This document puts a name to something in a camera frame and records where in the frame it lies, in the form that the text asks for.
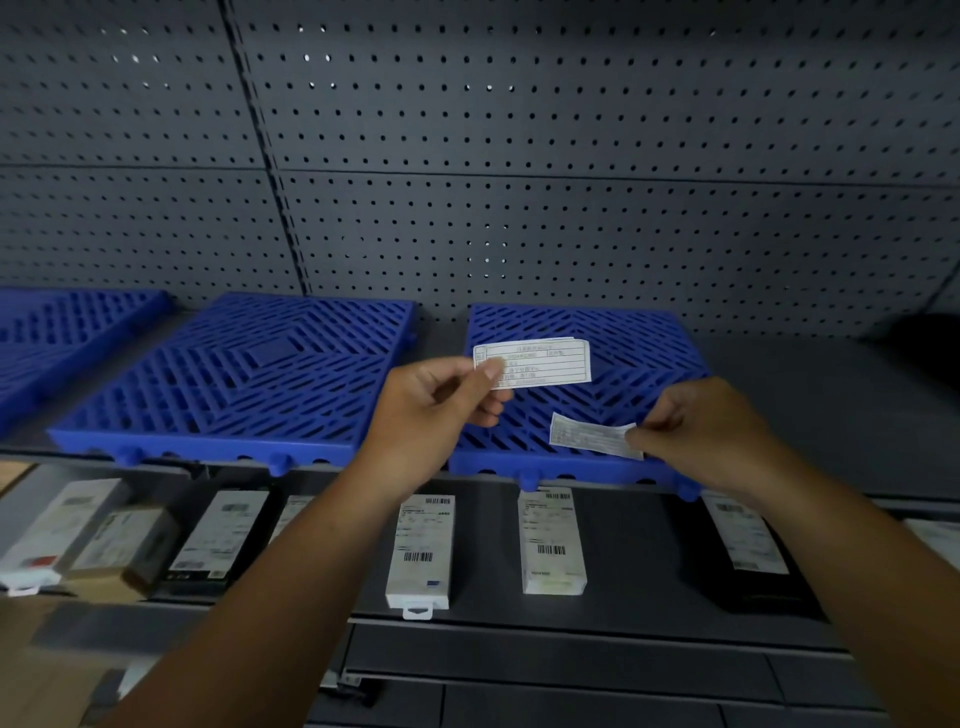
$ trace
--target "wooden surface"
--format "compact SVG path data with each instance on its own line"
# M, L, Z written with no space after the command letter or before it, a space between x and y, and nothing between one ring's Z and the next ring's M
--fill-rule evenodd
M56 597L0 597L0 725L77 728L102 667L66 663L26 649Z

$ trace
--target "left hand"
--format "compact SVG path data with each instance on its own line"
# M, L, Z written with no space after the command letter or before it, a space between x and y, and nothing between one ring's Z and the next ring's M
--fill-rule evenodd
M354 463L406 498L443 466L466 423L493 427L514 393L492 391L503 360L476 369L465 356L427 359L387 375Z

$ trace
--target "gray metal wall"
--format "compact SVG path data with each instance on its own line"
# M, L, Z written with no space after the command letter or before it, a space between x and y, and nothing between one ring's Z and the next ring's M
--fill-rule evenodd
M4 10L0 282L441 326L497 301L849 336L956 307L956 2Z

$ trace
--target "drawer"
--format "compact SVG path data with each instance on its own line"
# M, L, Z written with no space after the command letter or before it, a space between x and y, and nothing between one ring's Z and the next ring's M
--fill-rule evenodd
M357 624L345 670L780 703L760 654L555 635Z
M787 705L882 708L852 660L774 655L770 665Z
M789 711L783 708L721 707L727 728L894 728L887 716Z
M307 726L437 728L444 688L430 683L383 681L376 702L365 708L320 692L310 707Z
M446 688L441 728L724 728L709 703L521 687Z

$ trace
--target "package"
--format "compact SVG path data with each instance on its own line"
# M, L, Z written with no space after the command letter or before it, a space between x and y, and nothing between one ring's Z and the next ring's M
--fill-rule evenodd
M100 523L130 497L118 477L67 483L0 560L0 583L10 596L59 584Z
M729 612L824 619L786 547L755 511L706 491L687 503L665 497L684 551L684 577Z
M159 596L209 601L221 596L266 545L280 494L225 489L206 507L167 570Z
M526 595L577 596L587 587L587 567L569 488L520 492L520 568Z
M287 502L283 504L283 510L280 511L280 517L276 520L274 533L271 535L270 540L272 541L279 536L280 531L286 528L287 524L297 516L297 513L306 508L307 504L313 500L313 498L313 496L288 497Z
M903 520L917 537L960 570L960 523L909 518Z
M387 604L404 619L430 619L450 608L454 496L414 495L396 519L394 554L387 576Z
M119 508L100 524L66 575L81 599L123 604L146 596L167 563L180 528L158 505Z

